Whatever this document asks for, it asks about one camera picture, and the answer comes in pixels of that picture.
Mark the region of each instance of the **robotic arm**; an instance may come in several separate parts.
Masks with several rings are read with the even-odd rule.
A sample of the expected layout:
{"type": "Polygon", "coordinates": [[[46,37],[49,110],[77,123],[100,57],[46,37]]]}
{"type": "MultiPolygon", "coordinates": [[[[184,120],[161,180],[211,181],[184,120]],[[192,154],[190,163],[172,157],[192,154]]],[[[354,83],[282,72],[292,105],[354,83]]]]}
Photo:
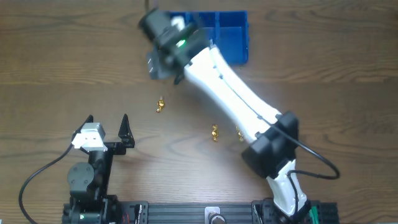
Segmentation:
{"type": "Polygon", "coordinates": [[[261,100],[233,72],[217,46],[209,44],[195,24],[185,26],[181,17],[170,20],[164,12],[154,9],[139,25],[158,48],[161,65],[177,71],[175,83],[184,76],[209,95],[239,126],[250,144],[243,158],[258,175],[267,179],[280,221],[300,222],[311,206],[292,173],[297,145],[271,128],[277,126],[297,139],[297,118],[290,112],[281,114],[261,100]]]}

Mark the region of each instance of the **white plastic part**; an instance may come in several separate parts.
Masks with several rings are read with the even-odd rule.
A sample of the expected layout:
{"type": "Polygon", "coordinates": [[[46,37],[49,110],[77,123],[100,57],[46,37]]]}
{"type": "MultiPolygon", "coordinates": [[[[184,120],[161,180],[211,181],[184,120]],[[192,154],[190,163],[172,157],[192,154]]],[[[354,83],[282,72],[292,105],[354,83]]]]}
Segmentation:
{"type": "Polygon", "coordinates": [[[184,17],[182,16],[174,16],[171,20],[171,23],[172,26],[176,26],[179,31],[181,31],[185,27],[184,17]]]}
{"type": "MultiPolygon", "coordinates": [[[[287,178],[287,173],[290,170],[294,170],[296,165],[296,160],[289,161],[279,172],[275,179],[267,177],[268,184],[274,193],[274,203],[282,210],[286,215],[291,216],[295,212],[295,193],[290,183],[289,178],[287,178]]],[[[300,210],[304,203],[307,201],[307,196],[301,191],[299,181],[295,173],[292,173],[291,178],[297,190],[298,195],[298,209],[300,210]]]]}
{"type": "Polygon", "coordinates": [[[257,133],[264,133],[270,128],[257,114],[272,124],[277,122],[276,116],[280,112],[261,100],[233,72],[217,47],[203,49],[191,62],[191,65],[184,68],[185,78],[221,107],[233,123],[239,126],[248,143],[257,139],[257,133]]]}
{"type": "Polygon", "coordinates": [[[87,152],[108,150],[103,142],[105,134],[102,133],[101,135],[97,128],[93,128],[96,126],[99,127],[101,125],[99,123],[86,123],[85,125],[83,125],[80,133],[76,134],[75,138],[72,141],[75,149],[79,149],[82,147],[87,152]]]}

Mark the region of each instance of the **gold object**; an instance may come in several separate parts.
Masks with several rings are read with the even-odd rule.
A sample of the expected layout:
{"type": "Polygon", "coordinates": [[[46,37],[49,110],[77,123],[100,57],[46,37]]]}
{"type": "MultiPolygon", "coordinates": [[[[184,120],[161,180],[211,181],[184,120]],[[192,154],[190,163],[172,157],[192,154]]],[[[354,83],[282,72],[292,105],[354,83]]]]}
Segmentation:
{"type": "Polygon", "coordinates": [[[164,107],[163,97],[160,97],[160,100],[157,102],[157,106],[159,108],[156,110],[156,113],[160,113],[164,107]]]}
{"type": "Polygon", "coordinates": [[[244,136],[243,136],[241,130],[239,130],[238,126],[236,127],[236,131],[238,132],[239,141],[243,142],[244,141],[244,136]]]}
{"type": "Polygon", "coordinates": [[[213,131],[211,132],[211,135],[213,136],[213,141],[217,142],[217,137],[218,137],[218,126],[217,126],[217,124],[213,124],[213,131]]]}

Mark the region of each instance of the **wood grain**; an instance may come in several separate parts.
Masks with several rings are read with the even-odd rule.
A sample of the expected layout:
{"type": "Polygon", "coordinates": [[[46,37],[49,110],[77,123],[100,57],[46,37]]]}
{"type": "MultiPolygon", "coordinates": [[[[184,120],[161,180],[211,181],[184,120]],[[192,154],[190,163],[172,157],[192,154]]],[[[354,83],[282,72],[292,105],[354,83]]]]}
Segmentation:
{"type": "MultiPolygon", "coordinates": [[[[249,62],[236,73],[265,101],[300,118],[300,138],[341,179],[299,177],[310,199],[338,202],[341,223],[398,220],[398,5],[395,1],[203,0],[169,10],[247,10],[249,62]]],[[[153,81],[137,22],[142,1],[0,1],[0,219],[27,223],[22,183],[58,157],[93,114],[117,139],[124,113],[136,148],[114,158],[109,193],[149,202],[242,202],[271,197],[245,165],[247,148],[200,90],[153,81]],[[159,96],[166,107],[157,114],[159,96]],[[211,125],[220,141],[211,140],[211,125]]],[[[298,168],[329,172],[297,150],[298,168]]],[[[24,194],[39,223],[60,223],[72,151],[24,194]]]]}

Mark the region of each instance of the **blue plastic container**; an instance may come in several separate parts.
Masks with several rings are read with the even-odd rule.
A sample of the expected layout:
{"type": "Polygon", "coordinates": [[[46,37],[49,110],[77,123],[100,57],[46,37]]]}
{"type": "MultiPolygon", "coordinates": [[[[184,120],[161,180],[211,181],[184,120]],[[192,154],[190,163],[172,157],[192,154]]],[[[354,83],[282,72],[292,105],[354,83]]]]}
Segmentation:
{"type": "Polygon", "coordinates": [[[242,65],[249,57],[248,12],[170,12],[170,16],[183,16],[185,23],[195,22],[198,17],[209,40],[220,49],[231,65],[242,65]]]}

